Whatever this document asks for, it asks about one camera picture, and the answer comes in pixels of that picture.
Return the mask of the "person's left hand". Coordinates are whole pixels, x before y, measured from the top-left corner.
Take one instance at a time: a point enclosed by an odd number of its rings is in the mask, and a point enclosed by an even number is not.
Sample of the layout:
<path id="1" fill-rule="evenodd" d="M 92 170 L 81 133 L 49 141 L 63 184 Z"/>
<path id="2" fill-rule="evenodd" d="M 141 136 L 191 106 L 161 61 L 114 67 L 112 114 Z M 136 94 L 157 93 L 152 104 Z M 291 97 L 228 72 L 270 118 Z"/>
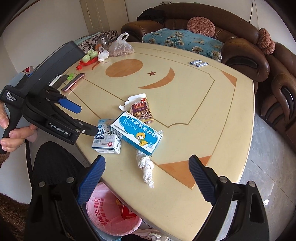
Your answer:
<path id="1" fill-rule="evenodd" d="M 6 129 L 9 125 L 9 118 L 4 109 L 4 103 L 1 102 L 1 127 Z M 37 127 L 33 124 L 22 128 L 17 128 L 9 133 L 8 138 L 1 139 L 2 150 L 13 152 L 21 146 L 25 140 L 34 142 L 37 138 Z"/>

